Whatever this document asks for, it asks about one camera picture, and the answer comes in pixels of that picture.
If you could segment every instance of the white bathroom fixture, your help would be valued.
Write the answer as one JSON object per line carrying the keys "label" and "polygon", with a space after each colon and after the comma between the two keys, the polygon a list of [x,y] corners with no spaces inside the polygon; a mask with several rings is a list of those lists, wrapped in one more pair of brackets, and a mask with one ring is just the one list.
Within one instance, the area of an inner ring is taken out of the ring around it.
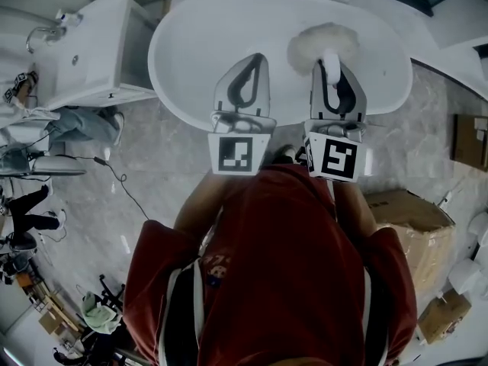
{"label": "white bathroom fixture", "polygon": [[334,22],[358,33],[348,64],[368,100],[369,114],[396,110],[412,86],[412,66],[396,33],[378,17],[329,0],[186,0],[161,21],[149,47],[151,83],[164,105],[185,122],[212,131],[214,89],[241,59],[269,61],[271,113],[280,125],[310,118],[312,75],[287,61],[290,39]]}
{"label": "white bathroom fixture", "polygon": [[107,107],[156,96],[147,69],[157,23],[134,0],[95,0],[57,41],[33,42],[39,105]]}

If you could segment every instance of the white bathtub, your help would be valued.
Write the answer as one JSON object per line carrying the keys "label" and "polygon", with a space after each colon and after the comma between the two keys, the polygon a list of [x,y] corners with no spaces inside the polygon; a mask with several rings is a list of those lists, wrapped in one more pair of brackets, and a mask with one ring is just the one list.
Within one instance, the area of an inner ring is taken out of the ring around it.
{"label": "white bathtub", "polygon": [[186,0],[161,21],[151,41],[149,75],[177,117],[212,130],[214,89],[240,59],[269,61],[271,115],[278,126],[310,118],[311,75],[287,62],[287,45],[302,30],[335,22],[358,32],[360,53],[348,67],[368,99],[368,114],[400,107],[412,86],[412,66],[399,37],[381,19],[330,0]]}

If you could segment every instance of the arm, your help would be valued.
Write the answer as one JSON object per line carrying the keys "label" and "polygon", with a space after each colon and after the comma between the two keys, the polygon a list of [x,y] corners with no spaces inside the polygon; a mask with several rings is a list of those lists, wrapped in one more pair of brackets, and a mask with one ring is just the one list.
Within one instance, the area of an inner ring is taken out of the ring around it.
{"label": "arm", "polygon": [[214,224],[232,180],[208,172],[183,204],[174,229],[201,242]]}
{"label": "arm", "polygon": [[377,230],[376,220],[355,183],[334,182],[339,225],[348,236],[369,237]]}

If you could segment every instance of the bathtub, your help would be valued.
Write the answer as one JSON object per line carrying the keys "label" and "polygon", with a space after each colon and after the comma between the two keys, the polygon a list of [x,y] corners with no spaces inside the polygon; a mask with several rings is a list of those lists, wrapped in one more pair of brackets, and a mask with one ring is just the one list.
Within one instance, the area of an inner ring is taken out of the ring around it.
{"label": "bathtub", "polygon": [[271,113],[278,126],[310,119],[312,76],[287,62],[287,45],[308,27],[335,22],[358,32],[360,52],[348,67],[368,100],[368,114],[399,108],[412,87],[412,65],[400,38],[380,18],[330,0],[186,0],[154,33],[148,54],[152,85],[177,117],[212,131],[214,89],[244,57],[269,62]]}

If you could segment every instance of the red shirt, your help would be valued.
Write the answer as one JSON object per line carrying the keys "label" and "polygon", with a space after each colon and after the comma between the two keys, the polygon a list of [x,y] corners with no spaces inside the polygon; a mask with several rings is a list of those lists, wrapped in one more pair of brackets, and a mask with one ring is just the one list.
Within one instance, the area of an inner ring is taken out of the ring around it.
{"label": "red shirt", "polygon": [[[256,365],[310,357],[364,362],[364,266],[390,297],[388,359],[416,326],[412,278],[391,228],[349,239],[324,181],[298,165],[273,165],[240,182],[223,204],[202,258],[205,325],[200,366]],[[139,350],[158,363],[169,275],[199,245],[147,221],[130,266],[124,321]]]}

